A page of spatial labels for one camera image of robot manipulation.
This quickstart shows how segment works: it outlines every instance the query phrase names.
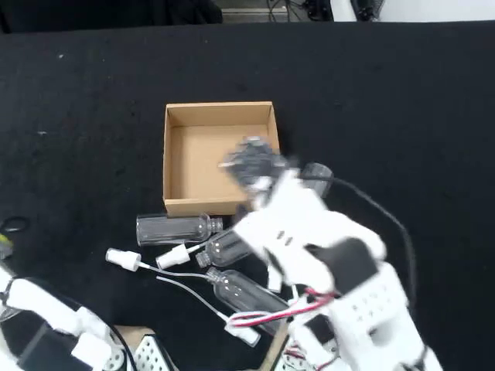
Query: black cable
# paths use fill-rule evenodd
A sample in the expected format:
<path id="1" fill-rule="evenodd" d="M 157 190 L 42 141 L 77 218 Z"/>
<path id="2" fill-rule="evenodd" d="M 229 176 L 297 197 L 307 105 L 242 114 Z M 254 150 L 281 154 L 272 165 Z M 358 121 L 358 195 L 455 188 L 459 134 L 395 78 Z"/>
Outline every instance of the black cable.
<path id="1" fill-rule="evenodd" d="M 270 0 L 266 0 L 266 7 L 268 9 L 268 21 L 273 22 L 275 17 L 273 16 L 273 13 L 270 9 Z"/>
<path id="2" fill-rule="evenodd" d="M 291 22 L 291 6 L 289 0 L 285 0 L 285 9 L 287 10 L 287 23 Z"/>
<path id="3" fill-rule="evenodd" d="M 14 277 L 10 282 L 10 286 L 12 286 L 12 282 L 15 281 L 15 280 L 19 280 L 19 279 L 23 279 L 23 280 L 27 280 L 37 286 L 40 286 L 43 290 L 46 290 L 48 291 L 51 295 L 53 295 L 55 298 L 61 300 L 61 301 L 65 301 L 66 303 L 69 302 L 71 303 L 72 305 L 80 308 L 80 307 L 84 307 L 84 308 L 87 308 L 89 309 L 90 311 L 92 311 L 94 314 L 96 314 L 95 311 L 91 310 L 91 308 L 88 308 L 87 306 L 85 305 L 82 305 L 79 301 L 76 301 L 75 299 L 72 299 L 70 297 L 68 297 L 67 295 L 65 294 L 62 294 L 58 291 L 56 291 L 51 284 L 49 284 L 48 282 L 45 282 L 43 280 L 40 280 L 39 278 L 34 278 L 34 277 Z M 106 325 L 110 328 L 110 330 L 114 333 L 115 336 L 117 336 L 117 339 L 119 342 L 121 342 L 122 346 L 124 347 L 124 350 L 125 352 L 127 353 L 128 355 L 128 358 L 129 358 L 129 362 L 131 363 L 131 367 L 133 369 L 133 371 L 138 371 L 138 367 L 136 366 L 136 362 L 134 361 L 134 356 L 132 355 L 132 352 L 131 350 L 129 349 L 129 346 L 127 345 L 127 343 L 125 342 L 124 340 L 124 337 L 122 336 L 122 334 L 115 328 L 115 326 L 109 324 L 108 322 L 106 322 L 102 317 L 98 316 L 98 318 Z"/>
<path id="4" fill-rule="evenodd" d="M 383 213 L 388 219 L 390 219 L 401 231 L 402 239 L 404 240 L 405 253 L 407 255 L 408 261 L 408 285 L 409 285 L 409 310 L 411 312 L 411 317 L 415 318 L 415 309 L 417 303 L 417 264 L 416 264 L 416 252 L 414 245 L 412 243 L 412 238 L 409 235 L 407 228 L 402 224 L 399 219 L 397 219 L 392 213 L 386 210 L 382 205 L 377 203 L 371 198 L 367 193 L 357 188 L 353 183 L 348 182 L 343 179 L 334 177 L 322 177 L 322 176 L 300 176 L 303 180 L 322 180 L 326 182 L 333 182 L 340 186 L 345 186 L 356 193 L 361 199 L 364 199 L 369 204 L 371 204 L 375 209 L 378 209 Z"/>
<path id="5" fill-rule="evenodd" d="M 292 6 L 291 6 L 291 5 L 288 7 L 288 9 L 289 9 L 289 10 L 292 10 L 292 13 L 294 13 L 295 17 L 296 17 L 296 18 L 297 18 L 300 22 L 302 22 L 301 17 L 299 17 L 299 14 L 297 14 L 297 12 L 296 12 L 296 11 L 292 8 Z"/>
<path id="6" fill-rule="evenodd" d="M 273 19 L 273 22 L 277 23 L 277 19 L 275 18 L 275 14 L 273 14 L 273 9 L 275 8 L 275 6 L 278 5 L 278 3 L 280 2 L 281 0 L 277 0 L 273 6 L 270 6 L 269 4 L 269 0 L 267 0 L 267 3 L 268 3 L 268 9 L 269 9 L 269 13 L 268 13 L 268 17 L 271 16 L 272 19 Z"/>

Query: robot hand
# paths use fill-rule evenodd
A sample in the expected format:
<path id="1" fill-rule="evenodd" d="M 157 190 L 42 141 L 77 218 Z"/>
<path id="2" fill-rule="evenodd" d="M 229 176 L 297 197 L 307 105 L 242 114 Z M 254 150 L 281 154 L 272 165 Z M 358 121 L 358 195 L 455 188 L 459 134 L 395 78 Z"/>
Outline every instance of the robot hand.
<path id="1" fill-rule="evenodd" d="M 258 152 L 263 154 L 262 162 L 256 160 Z M 329 211 L 303 185 L 296 169 L 281 165 L 286 162 L 278 155 L 270 160 L 267 153 L 263 141 L 249 138 L 224 164 L 251 194 L 254 207 L 234 232 L 286 284 L 336 295 L 295 316 L 289 326 L 306 359 L 317 369 L 341 369 L 343 362 L 353 371 L 441 370 L 409 315 L 408 299 L 394 268 L 384 262 L 381 238 Z M 278 166 L 270 170 L 270 163 Z M 331 339 L 339 356 L 323 348 Z"/>
<path id="2" fill-rule="evenodd" d="M 122 361 L 125 359 L 121 347 L 111 338 L 109 327 L 93 312 L 84 307 L 74 311 L 30 280 L 13 277 L 2 263 L 0 293 L 0 314 L 12 309 L 36 313 L 53 331 L 72 337 L 74 347 L 70 354 L 93 370 L 103 369 L 114 355 L 118 354 Z M 0 348 L 0 359 L 4 362 L 2 369 L 9 365 L 8 369 L 21 370 L 8 349 Z"/>

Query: black table surface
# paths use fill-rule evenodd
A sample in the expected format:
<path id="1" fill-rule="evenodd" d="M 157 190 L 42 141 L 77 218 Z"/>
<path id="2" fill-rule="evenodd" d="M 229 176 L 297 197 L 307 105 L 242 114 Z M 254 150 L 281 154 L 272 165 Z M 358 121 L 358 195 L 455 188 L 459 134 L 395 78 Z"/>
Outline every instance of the black table surface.
<path id="1" fill-rule="evenodd" d="M 104 253 L 142 250 L 152 262 L 166 250 L 135 244 L 136 215 L 162 210 L 165 104 L 272 100 L 285 154 L 327 164 L 410 229 L 418 329 L 445 369 L 487 369 L 494 39 L 493 22 L 0 37 L 0 217 L 32 220 L 13 237 L 9 266 L 113 323 L 155 329 L 181 369 L 258 366 L 269 338 L 250 349 L 195 298 L 146 271 L 111 266 Z M 405 279 L 393 225 L 337 186 L 327 202 L 376 230 Z M 236 268 L 265 282 L 255 259 Z M 228 312 L 208 284 L 188 282 Z"/>

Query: perforated white panel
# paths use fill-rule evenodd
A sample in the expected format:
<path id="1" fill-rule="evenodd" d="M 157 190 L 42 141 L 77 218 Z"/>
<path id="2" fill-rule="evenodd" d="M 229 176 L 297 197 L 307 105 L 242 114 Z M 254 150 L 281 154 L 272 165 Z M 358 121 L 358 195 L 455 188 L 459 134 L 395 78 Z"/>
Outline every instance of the perforated white panel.
<path id="1" fill-rule="evenodd" d="M 155 338 L 150 335 L 142 338 L 141 344 L 134 353 L 134 360 L 138 371 L 173 371 L 168 366 Z"/>

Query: open cardboard box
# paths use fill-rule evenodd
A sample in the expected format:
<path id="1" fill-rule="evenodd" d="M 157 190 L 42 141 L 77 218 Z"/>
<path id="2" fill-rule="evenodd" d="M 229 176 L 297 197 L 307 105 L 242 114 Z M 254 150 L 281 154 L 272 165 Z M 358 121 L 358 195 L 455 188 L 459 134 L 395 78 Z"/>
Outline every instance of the open cardboard box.
<path id="1" fill-rule="evenodd" d="M 271 102 L 167 104 L 163 202 L 168 215 L 234 214 L 246 195 L 218 164 L 251 135 L 278 150 Z"/>

